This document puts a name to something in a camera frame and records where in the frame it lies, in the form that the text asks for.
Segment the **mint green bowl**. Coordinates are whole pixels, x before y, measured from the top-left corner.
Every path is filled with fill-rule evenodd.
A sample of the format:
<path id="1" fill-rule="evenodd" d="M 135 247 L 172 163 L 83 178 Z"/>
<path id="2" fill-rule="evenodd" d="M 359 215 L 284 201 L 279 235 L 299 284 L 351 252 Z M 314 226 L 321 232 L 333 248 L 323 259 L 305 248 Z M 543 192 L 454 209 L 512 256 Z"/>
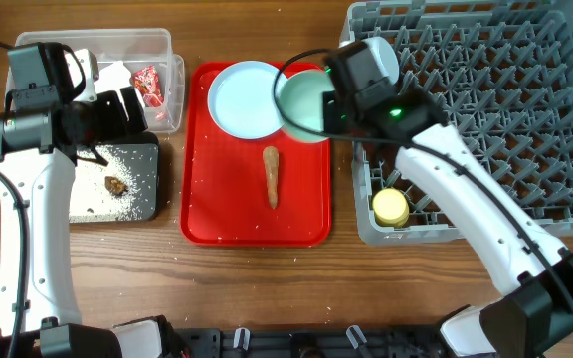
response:
<path id="1" fill-rule="evenodd" d="M 291 76 L 279 92 L 279 104 L 296 124 L 316 132 L 323 130 L 323 97 L 333 92 L 331 79 L 322 70 L 306 70 Z"/>

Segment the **dark food scrap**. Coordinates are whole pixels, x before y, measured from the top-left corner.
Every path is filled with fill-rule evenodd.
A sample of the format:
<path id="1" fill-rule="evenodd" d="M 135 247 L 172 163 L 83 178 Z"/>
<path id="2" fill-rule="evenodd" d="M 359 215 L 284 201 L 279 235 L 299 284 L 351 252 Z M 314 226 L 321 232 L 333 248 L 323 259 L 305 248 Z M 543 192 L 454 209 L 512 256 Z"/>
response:
<path id="1" fill-rule="evenodd" d="M 113 176 L 104 177 L 104 187 L 113 196 L 120 197 L 127 191 L 127 186 L 121 180 Z"/>

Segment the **light blue bowl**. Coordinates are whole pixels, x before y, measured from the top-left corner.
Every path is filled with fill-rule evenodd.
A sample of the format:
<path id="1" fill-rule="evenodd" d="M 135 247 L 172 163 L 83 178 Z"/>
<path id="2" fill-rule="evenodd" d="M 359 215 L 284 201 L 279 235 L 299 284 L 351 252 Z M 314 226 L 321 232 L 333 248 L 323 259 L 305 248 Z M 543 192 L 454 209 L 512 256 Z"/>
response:
<path id="1" fill-rule="evenodd" d="M 400 64 L 391 44 L 382 37 L 368 38 L 364 42 L 373 54 L 380 72 L 394 85 L 399 80 Z"/>

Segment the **brown carrot-like vegetable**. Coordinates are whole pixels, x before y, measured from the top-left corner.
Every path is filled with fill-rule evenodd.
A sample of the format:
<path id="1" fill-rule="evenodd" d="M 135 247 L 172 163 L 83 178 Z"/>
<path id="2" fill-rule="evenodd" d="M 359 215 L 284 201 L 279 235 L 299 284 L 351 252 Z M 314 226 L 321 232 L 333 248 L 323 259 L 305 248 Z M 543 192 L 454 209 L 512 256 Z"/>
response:
<path id="1" fill-rule="evenodd" d="M 279 177 L 279 152 L 274 146 L 268 146 L 263 150 L 265 165 L 267 194 L 269 205 L 275 209 L 278 205 L 278 177 Z"/>

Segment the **white rice pile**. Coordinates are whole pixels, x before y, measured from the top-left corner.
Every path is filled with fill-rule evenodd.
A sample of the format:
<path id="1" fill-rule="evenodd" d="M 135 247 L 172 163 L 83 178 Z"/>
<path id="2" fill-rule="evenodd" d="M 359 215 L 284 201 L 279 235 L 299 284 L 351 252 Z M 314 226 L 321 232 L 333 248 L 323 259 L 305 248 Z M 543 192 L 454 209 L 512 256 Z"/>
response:
<path id="1" fill-rule="evenodd" d="M 69 219 L 72 224 L 113 221 L 135 221 L 143 218 L 139 208 L 140 189 L 136 176 L 131 172 L 122 154 L 126 150 L 117 146 L 104 145 L 96 148 L 108 164 L 102 166 L 90 162 L 94 155 L 81 151 L 75 168 L 75 181 L 72 188 Z M 120 197 L 111 195 L 104 187 L 104 177 L 113 176 L 127 186 Z"/>

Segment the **light blue plate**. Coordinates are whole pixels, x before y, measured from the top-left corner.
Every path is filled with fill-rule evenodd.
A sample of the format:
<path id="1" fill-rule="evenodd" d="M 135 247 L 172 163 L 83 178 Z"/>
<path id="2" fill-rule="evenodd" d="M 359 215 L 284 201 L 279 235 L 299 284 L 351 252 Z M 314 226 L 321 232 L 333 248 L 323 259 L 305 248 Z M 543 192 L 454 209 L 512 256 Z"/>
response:
<path id="1" fill-rule="evenodd" d="M 246 140 L 268 137 L 283 124 L 273 99 L 287 81 L 278 68 L 265 62 L 243 61 L 221 71 L 212 81 L 207 96 L 208 110 L 225 133 Z"/>

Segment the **yellow plastic cup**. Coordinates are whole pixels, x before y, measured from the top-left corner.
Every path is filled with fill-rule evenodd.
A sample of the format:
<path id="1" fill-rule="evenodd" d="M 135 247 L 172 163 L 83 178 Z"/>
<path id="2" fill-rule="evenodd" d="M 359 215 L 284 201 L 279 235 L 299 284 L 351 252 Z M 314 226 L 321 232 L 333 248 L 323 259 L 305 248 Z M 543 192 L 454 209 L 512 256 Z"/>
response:
<path id="1" fill-rule="evenodd" d="M 397 189 L 386 188 L 372 198 L 375 221 L 384 227 L 403 227 L 410 215 L 406 197 Z"/>

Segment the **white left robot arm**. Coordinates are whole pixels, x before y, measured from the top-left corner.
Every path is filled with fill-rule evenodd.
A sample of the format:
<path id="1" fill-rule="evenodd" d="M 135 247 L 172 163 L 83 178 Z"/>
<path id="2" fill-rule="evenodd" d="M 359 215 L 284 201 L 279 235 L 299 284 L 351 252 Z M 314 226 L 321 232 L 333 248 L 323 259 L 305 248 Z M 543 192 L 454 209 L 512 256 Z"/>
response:
<path id="1" fill-rule="evenodd" d="M 14 87 L 0 112 L 0 357 L 184 357 L 163 316 L 84 326 L 74 294 L 69 208 L 80 149 L 144 132 L 133 87 L 97 92 L 67 45 L 8 47 Z"/>

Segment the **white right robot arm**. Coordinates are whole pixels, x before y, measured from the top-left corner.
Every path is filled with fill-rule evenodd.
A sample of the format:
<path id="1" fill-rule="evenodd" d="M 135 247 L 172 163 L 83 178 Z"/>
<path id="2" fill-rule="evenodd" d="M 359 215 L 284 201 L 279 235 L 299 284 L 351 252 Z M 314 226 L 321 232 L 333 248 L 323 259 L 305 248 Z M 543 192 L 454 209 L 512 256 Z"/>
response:
<path id="1" fill-rule="evenodd" d="M 501 188 L 421 90 L 396 90 L 396 56 L 380 38 L 331 50 L 323 61 L 353 140 L 396 148 L 395 167 L 454 224 L 500 298 L 440 325 L 458 357 L 540 357 L 573 333 L 573 251 Z"/>

